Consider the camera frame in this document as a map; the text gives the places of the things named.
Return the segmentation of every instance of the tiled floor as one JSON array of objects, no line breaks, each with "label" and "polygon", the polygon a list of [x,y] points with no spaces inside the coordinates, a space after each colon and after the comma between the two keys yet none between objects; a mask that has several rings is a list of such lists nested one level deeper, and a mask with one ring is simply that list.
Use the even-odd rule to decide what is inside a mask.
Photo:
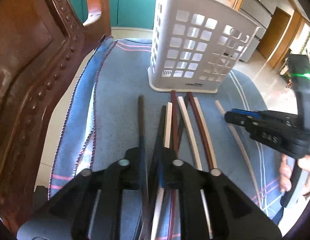
[{"label": "tiled floor", "polygon": [[[152,38],[151,31],[114,29],[112,30],[112,34],[116,40],[122,38]],[[48,187],[49,176],[55,156],[56,147],[66,112],[71,101],[71,96],[75,84],[84,67],[86,66],[87,61],[92,56],[92,53],[93,52],[88,54],[83,60],[70,87],[60,102],[57,104],[57,107],[52,114],[52,118],[48,126],[36,185],[44,185],[45,187]],[[234,68],[243,72],[248,77],[250,77],[251,80],[253,80],[261,92],[261,95],[263,96],[268,109],[296,114],[296,99],[293,91],[289,88],[285,88],[284,80],[274,71],[272,71],[270,66],[265,62],[266,60],[256,51],[250,58],[249,62],[244,63],[239,61]]]}]

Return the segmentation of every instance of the white plastic basket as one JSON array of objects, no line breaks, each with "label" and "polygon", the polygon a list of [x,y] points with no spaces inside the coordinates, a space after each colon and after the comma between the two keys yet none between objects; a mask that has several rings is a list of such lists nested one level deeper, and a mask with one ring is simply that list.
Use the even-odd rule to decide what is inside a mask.
[{"label": "white plastic basket", "polygon": [[216,93],[258,28],[224,0],[156,0],[150,86]]}]

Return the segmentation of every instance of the bolt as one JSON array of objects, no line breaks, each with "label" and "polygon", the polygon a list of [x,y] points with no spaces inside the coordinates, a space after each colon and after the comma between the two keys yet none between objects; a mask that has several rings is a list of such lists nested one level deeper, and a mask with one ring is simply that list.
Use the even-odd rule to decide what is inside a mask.
[{"label": "bolt", "polygon": [[92,171],[90,169],[83,169],[80,174],[84,177],[89,176],[92,174]]},{"label": "bolt", "polygon": [[182,166],[184,164],[184,162],[182,160],[176,159],[173,160],[173,165],[175,166]]},{"label": "bolt", "polygon": [[219,169],[212,169],[211,170],[211,174],[215,177],[218,177],[219,175],[221,175],[221,171]]},{"label": "bolt", "polygon": [[129,165],[129,160],[127,160],[127,159],[121,159],[121,160],[118,161],[118,164],[119,164],[120,166],[127,166],[127,165]]}]

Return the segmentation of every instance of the wooden chair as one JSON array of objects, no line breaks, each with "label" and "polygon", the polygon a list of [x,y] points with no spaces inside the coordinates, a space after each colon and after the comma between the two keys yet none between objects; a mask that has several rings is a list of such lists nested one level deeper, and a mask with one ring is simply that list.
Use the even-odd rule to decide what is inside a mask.
[{"label": "wooden chair", "polygon": [[108,0],[0,0],[0,218],[16,233],[32,195],[51,114],[84,57],[111,35]]}]

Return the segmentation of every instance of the basket base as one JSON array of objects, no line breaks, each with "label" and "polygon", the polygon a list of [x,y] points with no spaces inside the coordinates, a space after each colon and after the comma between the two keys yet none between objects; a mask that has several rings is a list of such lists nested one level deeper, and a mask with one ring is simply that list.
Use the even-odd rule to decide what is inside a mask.
[{"label": "basket base", "polygon": [[176,92],[193,92],[193,93],[206,93],[206,94],[216,94],[218,89],[216,90],[203,90],[203,89],[174,89],[174,88],[157,88],[155,87],[152,83],[151,83],[151,68],[148,67],[147,69],[147,73],[148,73],[148,82],[150,84],[150,87],[155,90],[156,92],[170,92],[172,90],[176,91]]}]

